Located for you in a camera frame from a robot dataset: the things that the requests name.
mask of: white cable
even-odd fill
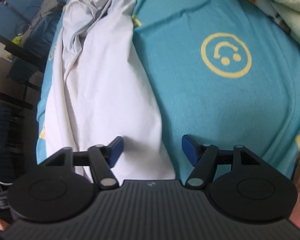
[[[5,186],[11,186],[13,183],[4,183],[0,181],[0,184],[5,185]]]

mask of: mattress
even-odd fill
[[[133,43],[162,115],[162,140],[184,181],[181,137],[245,145],[287,177],[300,157],[300,46],[247,0],[137,0]],[[37,162],[62,17],[38,105]],[[224,173],[229,167],[219,167]]]

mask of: crumpled white cloth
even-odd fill
[[[122,136],[124,152],[112,169],[120,183],[175,178],[159,108],[132,43],[135,3],[70,0],[45,112],[47,157],[63,147],[86,151]]]

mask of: floor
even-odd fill
[[[37,72],[29,80],[30,83],[41,87],[43,79],[43,73]],[[23,115],[23,129],[22,129],[22,139],[23,139],[23,153],[24,153],[24,163],[25,170],[28,172],[36,165],[36,143],[39,137],[38,122],[36,120],[37,105],[40,100],[40,92],[35,91],[31,88],[27,89],[26,102],[34,106],[33,110],[24,109],[21,113]]]

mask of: ribbed black surface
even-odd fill
[[[268,225],[233,221],[205,194],[179,181],[126,181],[104,191],[81,215],[52,225],[18,221],[6,240],[297,240],[300,231],[283,220]]]

